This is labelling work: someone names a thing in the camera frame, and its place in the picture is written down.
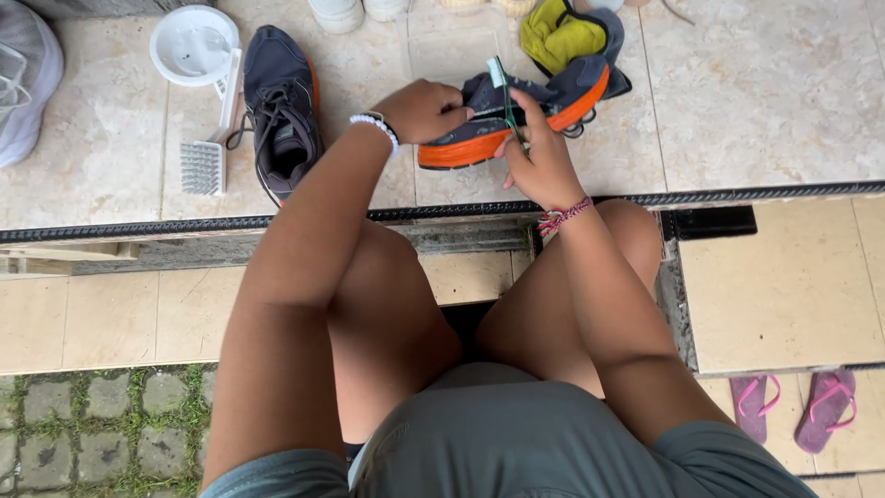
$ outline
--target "grey mesh shoe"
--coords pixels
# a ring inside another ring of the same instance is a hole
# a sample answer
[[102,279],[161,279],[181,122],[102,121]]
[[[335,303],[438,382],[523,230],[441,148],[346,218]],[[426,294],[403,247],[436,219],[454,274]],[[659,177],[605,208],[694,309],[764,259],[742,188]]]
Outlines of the grey mesh shoe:
[[241,123],[227,148],[239,145],[244,131],[255,132],[258,180],[281,206],[324,151],[317,76],[295,41],[274,26],[262,26],[252,36],[242,71],[247,108],[242,118],[250,119],[252,130]]
[[[535,98],[555,131],[575,138],[584,124],[596,117],[594,106],[605,92],[609,66],[599,54],[572,59],[562,73],[545,86],[507,76],[510,87]],[[457,169],[491,159],[510,131],[504,121],[504,93],[492,85],[488,73],[475,76],[461,90],[464,103],[474,110],[473,118],[451,133],[418,147],[418,166],[424,169]],[[511,102],[513,116],[525,125],[525,113]]]
[[61,47],[43,19],[0,0],[0,167],[34,149],[43,108],[64,71]]

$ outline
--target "yellow cloth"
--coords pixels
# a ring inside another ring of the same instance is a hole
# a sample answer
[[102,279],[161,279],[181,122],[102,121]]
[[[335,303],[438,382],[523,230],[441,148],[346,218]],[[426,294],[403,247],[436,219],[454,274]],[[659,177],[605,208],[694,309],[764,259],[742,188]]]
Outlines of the yellow cloth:
[[567,14],[573,12],[566,0],[546,0],[522,20],[519,42],[529,57],[551,74],[561,73],[576,57],[599,52],[605,46],[605,30],[588,20]]

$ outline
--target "pink flip-flop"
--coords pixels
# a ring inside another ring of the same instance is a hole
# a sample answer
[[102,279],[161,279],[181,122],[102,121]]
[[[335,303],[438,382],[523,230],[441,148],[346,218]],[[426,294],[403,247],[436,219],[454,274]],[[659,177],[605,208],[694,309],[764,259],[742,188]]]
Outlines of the pink flip-flop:
[[[766,381],[772,379],[777,394],[766,405]],[[731,384],[731,399],[735,404],[735,422],[754,441],[764,444],[768,439],[766,428],[766,413],[774,408],[781,398],[781,385],[773,375],[760,375],[757,377],[733,377],[728,380]]]
[[[856,386],[854,374],[841,369],[812,376],[808,406],[796,428],[796,444],[800,448],[808,453],[820,453],[833,431],[854,422],[854,417],[858,415],[858,404],[854,401]],[[849,406],[851,418],[839,422]]]

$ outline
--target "leg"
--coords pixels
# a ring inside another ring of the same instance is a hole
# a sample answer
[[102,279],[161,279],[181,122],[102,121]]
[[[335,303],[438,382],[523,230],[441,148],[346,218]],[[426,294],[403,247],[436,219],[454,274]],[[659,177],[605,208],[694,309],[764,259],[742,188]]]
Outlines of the leg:
[[461,356],[412,245],[369,221],[328,324],[342,435],[351,444],[366,442],[390,410]]
[[[596,208],[615,244],[651,292],[660,263],[660,234],[642,207],[614,199]],[[584,347],[569,294],[558,237],[480,323],[476,346],[492,360],[543,380],[562,380],[603,398],[599,376]]]

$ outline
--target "white beaded bracelet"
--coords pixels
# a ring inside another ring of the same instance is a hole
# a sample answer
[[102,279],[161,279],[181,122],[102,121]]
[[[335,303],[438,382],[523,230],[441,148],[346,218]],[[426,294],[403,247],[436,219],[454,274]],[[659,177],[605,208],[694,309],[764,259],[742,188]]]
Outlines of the white beaded bracelet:
[[390,143],[393,145],[393,150],[390,151],[390,157],[388,160],[396,154],[396,151],[399,150],[399,139],[396,138],[396,133],[388,127],[388,125],[384,122],[384,114],[376,113],[374,111],[367,111],[363,114],[354,114],[350,117],[350,123],[372,123],[373,125],[381,128],[381,130],[387,134],[390,139]]

